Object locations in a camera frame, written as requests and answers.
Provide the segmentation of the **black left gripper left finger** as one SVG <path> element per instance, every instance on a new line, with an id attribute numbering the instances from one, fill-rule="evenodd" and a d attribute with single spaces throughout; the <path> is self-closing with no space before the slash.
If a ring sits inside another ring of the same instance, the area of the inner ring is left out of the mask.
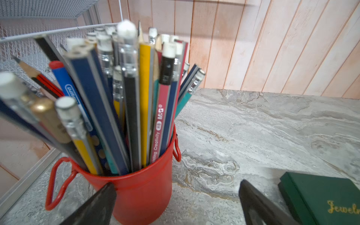
<path id="1" fill-rule="evenodd" d="M 116 201 L 116 190 L 113 183 L 107 183 L 87 201 L 82 202 L 79 198 L 66 200 L 69 204 L 62 225 L 108 225 L 112 217 Z"/>

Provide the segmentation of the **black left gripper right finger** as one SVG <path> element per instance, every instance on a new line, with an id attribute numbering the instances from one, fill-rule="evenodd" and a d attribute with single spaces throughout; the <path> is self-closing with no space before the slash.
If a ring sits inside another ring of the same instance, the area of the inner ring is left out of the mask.
<path id="1" fill-rule="evenodd" d="M 240 182 L 239 198 L 247 225 L 298 224 L 247 180 Z"/>

